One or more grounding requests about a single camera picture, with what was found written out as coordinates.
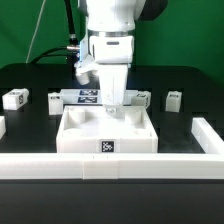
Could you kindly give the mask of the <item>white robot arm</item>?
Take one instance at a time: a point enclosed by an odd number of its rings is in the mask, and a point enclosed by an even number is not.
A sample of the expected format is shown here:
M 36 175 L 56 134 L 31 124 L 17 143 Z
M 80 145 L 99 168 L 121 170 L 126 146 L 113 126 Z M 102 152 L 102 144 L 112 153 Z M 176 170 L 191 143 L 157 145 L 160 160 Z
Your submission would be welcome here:
M 115 114 L 123 106 L 128 69 L 133 61 L 135 22 L 159 17 L 168 0 L 78 0 L 86 15 L 86 34 L 75 64 L 81 85 L 99 78 L 102 105 Z

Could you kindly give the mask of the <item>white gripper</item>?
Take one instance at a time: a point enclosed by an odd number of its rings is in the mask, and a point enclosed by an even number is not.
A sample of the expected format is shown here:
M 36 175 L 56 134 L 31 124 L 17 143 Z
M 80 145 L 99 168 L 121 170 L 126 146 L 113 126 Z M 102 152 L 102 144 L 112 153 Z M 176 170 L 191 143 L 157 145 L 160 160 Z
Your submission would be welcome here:
M 80 59 L 74 65 L 76 77 L 81 85 L 90 82 L 91 74 L 99 78 L 102 104 L 111 116 L 124 102 L 133 52 L 133 36 L 90 36 L 80 43 Z

